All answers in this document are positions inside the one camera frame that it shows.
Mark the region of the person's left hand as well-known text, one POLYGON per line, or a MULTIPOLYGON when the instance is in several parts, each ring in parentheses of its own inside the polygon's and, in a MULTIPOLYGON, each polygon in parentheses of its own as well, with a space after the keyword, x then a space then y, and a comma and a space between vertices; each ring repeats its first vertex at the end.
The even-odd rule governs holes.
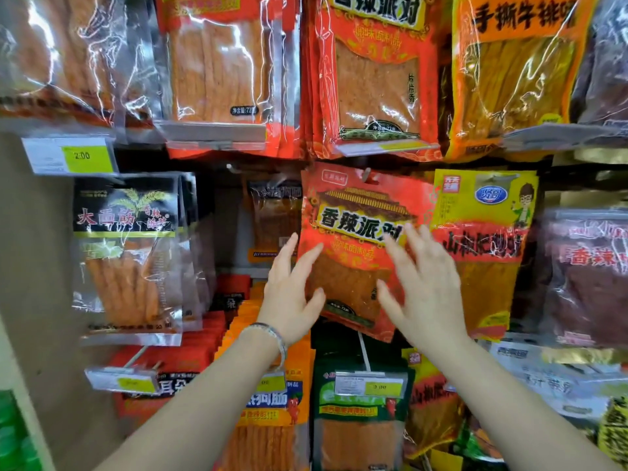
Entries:
POLYGON ((293 266, 293 253, 298 242, 298 234, 292 234, 275 257, 257 317, 258 322, 273 328, 287 347, 305 336, 294 333, 294 316, 297 308, 310 300, 306 298, 305 287, 312 267, 323 248, 322 244, 314 246, 293 266))

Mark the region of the person's right hand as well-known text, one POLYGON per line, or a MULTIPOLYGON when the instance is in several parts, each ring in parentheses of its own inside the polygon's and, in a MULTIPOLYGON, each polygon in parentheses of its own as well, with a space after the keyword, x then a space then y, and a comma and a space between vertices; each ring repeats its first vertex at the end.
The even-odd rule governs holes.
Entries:
POLYGON ((443 245, 433 241, 435 262, 429 272, 419 272, 411 248, 400 246, 390 235, 385 237, 384 245, 403 290, 403 302, 399 304, 408 325, 400 332, 412 347, 436 363, 451 347, 468 341, 469 336, 454 260, 443 245))

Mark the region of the person's right forearm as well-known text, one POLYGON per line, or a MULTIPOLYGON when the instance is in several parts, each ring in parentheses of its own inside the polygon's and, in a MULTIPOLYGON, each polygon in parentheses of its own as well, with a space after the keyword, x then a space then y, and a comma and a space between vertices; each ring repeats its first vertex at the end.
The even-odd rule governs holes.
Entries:
POLYGON ((474 340, 420 343, 511 471, 622 471, 474 340))

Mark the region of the person's left forearm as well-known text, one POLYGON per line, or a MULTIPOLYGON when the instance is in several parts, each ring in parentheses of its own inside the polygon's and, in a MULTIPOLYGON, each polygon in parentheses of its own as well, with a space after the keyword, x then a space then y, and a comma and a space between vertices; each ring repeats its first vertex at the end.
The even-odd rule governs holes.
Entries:
POLYGON ((211 471, 282 338, 262 323, 185 386, 94 471, 211 471))

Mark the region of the white peg hook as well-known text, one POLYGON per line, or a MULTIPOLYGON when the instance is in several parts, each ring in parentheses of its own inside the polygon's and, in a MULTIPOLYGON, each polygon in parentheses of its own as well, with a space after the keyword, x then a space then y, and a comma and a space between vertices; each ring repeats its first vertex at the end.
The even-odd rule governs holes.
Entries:
POLYGON ((359 344, 360 344, 360 350, 362 352, 362 358, 363 358, 363 362, 364 362, 365 371, 366 372, 372 372, 371 364, 370 364, 370 361, 369 361, 369 357, 367 355, 367 349, 366 349, 365 342, 364 342, 364 336, 363 336, 363 334, 361 332, 357 332, 357 335, 358 335, 358 341, 359 341, 359 344))

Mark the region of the red spicy snack packet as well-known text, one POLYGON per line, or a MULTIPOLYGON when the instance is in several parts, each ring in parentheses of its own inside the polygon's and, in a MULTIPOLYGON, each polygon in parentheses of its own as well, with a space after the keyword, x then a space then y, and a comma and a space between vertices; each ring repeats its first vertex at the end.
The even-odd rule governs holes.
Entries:
POLYGON ((325 292, 321 315, 390 343, 395 326, 382 311, 377 282, 403 302, 404 292, 386 251, 386 237, 408 249, 404 226, 429 225, 434 186, 422 179, 317 162, 302 171, 302 226, 297 257, 323 245, 305 285, 311 299, 325 292))

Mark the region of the price label holder yellow tag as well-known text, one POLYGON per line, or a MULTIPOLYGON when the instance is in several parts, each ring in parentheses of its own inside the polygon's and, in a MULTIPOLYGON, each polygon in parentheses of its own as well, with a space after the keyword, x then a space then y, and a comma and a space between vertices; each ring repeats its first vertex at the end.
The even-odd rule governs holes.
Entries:
POLYGON ((21 139, 33 173, 40 176, 115 176, 113 141, 101 135, 21 139))
POLYGON ((284 370, 268 372, 263 375, 255 388, 255 393, 285 393, 287 380, 284 370))
POLYGON ((335 372, 334 393, 339 396, 399 398, 408 385, 406 372, 335 372))
POLYGON ((91 387, 98 391, 155 395, 160 390, 155 371, 130 367, 89 367, 84 374, 91 387))

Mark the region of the small yellow red snack packet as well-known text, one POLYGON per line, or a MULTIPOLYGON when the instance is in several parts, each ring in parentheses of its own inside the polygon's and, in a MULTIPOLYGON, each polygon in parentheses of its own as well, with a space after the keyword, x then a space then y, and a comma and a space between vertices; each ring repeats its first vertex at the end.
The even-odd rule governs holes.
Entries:
POLYGON ((415 372, 404 431, 404 458, 414 460, 432 448, 453 443, 459 436, 464 405, 446 389, 446 378, 427 356, 404 348, 401 356, 415 372))

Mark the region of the stack of orange blue-label packets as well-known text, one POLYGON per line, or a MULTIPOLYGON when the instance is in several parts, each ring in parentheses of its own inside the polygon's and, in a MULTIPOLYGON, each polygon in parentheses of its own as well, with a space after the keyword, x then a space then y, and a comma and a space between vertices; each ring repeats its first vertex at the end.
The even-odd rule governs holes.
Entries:
POLYGON ((212 471, 310 471, 309 414, 316 351, 311 333, 266 372, 284 370, 287 391, 253 393, 212 471))

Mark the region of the row of purple-red snack packets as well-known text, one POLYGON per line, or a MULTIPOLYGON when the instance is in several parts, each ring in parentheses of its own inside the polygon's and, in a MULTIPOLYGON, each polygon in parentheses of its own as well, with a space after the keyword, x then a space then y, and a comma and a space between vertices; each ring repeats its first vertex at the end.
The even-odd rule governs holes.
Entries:
POLYGON ((628 208, 551 208, 540 239, 551 266, 542 322, 549 340, 628 349, 628 208))

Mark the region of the row of black-label strip packets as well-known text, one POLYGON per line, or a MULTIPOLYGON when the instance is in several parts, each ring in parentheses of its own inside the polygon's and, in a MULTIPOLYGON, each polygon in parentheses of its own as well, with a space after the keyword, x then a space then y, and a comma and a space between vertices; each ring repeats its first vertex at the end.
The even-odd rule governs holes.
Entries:
POLYGON ((197 179, 165 172, 74 180, 72 308, 84 345, 179 347, 212 299, 197 179))

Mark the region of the orange strip snack packet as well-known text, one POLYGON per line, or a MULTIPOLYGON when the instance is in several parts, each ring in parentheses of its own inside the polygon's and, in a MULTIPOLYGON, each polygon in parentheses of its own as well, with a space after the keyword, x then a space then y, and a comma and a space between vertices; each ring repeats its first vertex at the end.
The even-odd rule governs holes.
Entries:
POLYGON ((515 131, 568 124, 599 0, 453 0, 448 161, 499 149, 515 131))

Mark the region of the row of red-topped strip packets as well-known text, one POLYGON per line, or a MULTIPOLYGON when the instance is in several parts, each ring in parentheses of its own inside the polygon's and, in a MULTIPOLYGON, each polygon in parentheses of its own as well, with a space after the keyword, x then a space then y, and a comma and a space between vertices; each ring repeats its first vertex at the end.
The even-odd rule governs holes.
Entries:
MULTIPOLYGON (((163 120, 262 124, 264 150, 232 151, 302 158, 300 0, 156 0, 156 12, 170 86, 163 120)), ((176 159, 212 151, 166 148, 176 159)))

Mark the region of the dark purple snack packets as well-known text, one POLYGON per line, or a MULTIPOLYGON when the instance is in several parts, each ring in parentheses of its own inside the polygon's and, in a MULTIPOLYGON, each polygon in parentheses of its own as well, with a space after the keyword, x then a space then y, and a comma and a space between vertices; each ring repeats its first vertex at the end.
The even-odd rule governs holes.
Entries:
POLYGON ((578 124, 628 128, 628 0, 598 0, 570 114, 578 124))

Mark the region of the yellow green patterned packet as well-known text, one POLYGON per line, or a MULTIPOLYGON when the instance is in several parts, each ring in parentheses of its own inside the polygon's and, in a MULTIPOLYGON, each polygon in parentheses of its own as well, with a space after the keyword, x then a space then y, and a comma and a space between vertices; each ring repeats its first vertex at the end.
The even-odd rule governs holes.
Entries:
POLYGON ((598 431, 598 448, 624 471, 628 471, 628 396, 609 402, 598 431))

